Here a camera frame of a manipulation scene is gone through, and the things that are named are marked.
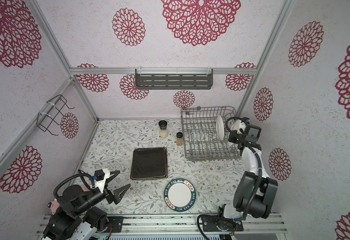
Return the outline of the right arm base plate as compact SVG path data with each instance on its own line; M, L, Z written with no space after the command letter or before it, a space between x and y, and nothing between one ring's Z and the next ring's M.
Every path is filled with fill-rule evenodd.
M235 222L231 219L211 216L199 215L197 217L199 229L203 232L242 232L244 230L242 222Z

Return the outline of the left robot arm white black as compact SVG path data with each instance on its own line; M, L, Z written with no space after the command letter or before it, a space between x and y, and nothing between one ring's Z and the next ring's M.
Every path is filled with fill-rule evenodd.
M82 170L63 180L54 191L54 201L49 203L52 216L43 231L44 240L91 240L95 233L121 231L123 218L108 217L97 207L106 200L109 204L119 204L131 185L127 184L114 191L108 184L120 171L96 170L90 175Z

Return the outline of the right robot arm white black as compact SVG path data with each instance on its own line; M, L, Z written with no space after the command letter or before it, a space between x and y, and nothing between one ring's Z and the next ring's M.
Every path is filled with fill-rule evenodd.
M228 142L237 144L244 162L244 174L237 186L233 203L222 207L226 219L243 221L248 215L266 219L278 190L276 180L270 178L262 161L262 148L257 143L261 128L237 120L229 129Z

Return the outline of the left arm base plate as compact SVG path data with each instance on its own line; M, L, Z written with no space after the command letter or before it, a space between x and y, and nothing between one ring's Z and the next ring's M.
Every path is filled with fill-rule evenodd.
M103 230L103 233L120 233L122 231L124 217L107 217L106 228Z

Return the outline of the white round plate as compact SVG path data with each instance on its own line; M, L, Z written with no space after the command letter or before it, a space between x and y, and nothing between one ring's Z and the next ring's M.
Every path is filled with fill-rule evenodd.
M196 189L186 179L172 179L164 189L164 200L171 210L179 213L186 212L196 202Z
M222 116L217 116L216 118L216 135L222 141L225 136L225 126Z

